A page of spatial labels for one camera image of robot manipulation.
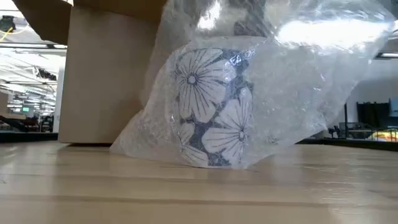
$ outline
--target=yellow cable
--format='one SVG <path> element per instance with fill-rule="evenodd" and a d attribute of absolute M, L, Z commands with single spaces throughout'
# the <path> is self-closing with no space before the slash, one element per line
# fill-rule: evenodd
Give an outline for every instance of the yellow cable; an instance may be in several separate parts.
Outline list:
<path fill-rule="evenodd" d="M 4 32 L 4 31 L 0 30 L 0 33 L 3 33 L 3 34 L 7 34 L 7 33 L 8 33 L 7 35 L 16 35 L 16 34 L 20 34 L 20 33 L 22 33 L 22 32 L 25 32 L 25 31 L 27 30 L 28 27 L 29 27 L 29 25 L 26 25 L 25 28 L 23 28 L 21 31 L 12 32 L 12 33 L 8 33 L 8 31 L 7 31 L 7 32 Z"/>
<path fill-rule="evenodd" d="M 8 31 L 6 32 L 6 34 L 3 35 L 3 37 L 1 37 L 0 42 L 2 42 L 8 34 L 10 34 L 10 32 L 12 31 L 12 27 L 10 27 L 10 29 L 8 29 Z"/>

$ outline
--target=wooden table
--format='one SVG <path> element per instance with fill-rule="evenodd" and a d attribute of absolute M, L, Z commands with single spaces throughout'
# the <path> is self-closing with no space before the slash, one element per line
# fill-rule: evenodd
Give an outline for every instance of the wooden table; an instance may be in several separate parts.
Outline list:
<path fill-rule="evenodd" d="M 293 146 L 249 170 L 0 145 L 1 223 L 398 223 L 398 153 Z"/>

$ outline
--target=ceiling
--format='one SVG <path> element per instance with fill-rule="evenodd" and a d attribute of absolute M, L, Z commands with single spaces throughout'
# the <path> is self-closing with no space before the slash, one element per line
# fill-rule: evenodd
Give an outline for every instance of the ceiling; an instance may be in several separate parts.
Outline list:
<path fill-rule="evenodd" d="M 48 115 L 55 109 L 58 71 L 65 66 L 66 47 L 43 41 L 29 26 L 12 0 L 0 0 L 0 18 L 14 16 L 15 34 L 0 33 L 0 91 L 10 95 L 10 112 L 22 105 Z"/>

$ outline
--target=bubble wrap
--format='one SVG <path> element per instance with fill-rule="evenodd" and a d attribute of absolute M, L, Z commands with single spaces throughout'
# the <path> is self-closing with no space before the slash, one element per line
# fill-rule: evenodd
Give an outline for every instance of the bubble wrap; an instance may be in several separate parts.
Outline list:
<path fill-rule="evenodd" d="M 169 0 L 111 151 L 245 169 L 326 129 L 394 20 L 370 0 Z"/>

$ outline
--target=white flower pattern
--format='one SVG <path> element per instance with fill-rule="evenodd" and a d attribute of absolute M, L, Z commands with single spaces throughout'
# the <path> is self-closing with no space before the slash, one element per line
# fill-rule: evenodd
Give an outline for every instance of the white flower pattern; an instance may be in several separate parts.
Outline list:
<path fill-rule="evenodd" d="M 248 88 L 241 89 L 239 99 L 230 100 L 215 118 L 222 128 L 210 128 L 202 137 L 205 149 L 210 153 L 221 152 L 230 164 L 240 162 L 248 141 L 251 119 L 252 94 Z"/>
<path fill-rule="evenodd" d="M 189 145 L 189 140 L 194 132 L 195 125 L 193 123 L 181 125 L 178 136 L 182 146 L 182 157 L 193 166 L 207 167 L 209 163 L 207 154 Z"/>
<path fill-rule="evenodd" d="M 228 60 L 215 62 L 222 54 L 220 49 L 200 49 L 182 56 L 177 65 L 177 85 L 183 119 L 193 113 L 197 121 L 207 123 L 216 105 L 224 100 L 225 84 L 236 77 L 236 72 Z"/>

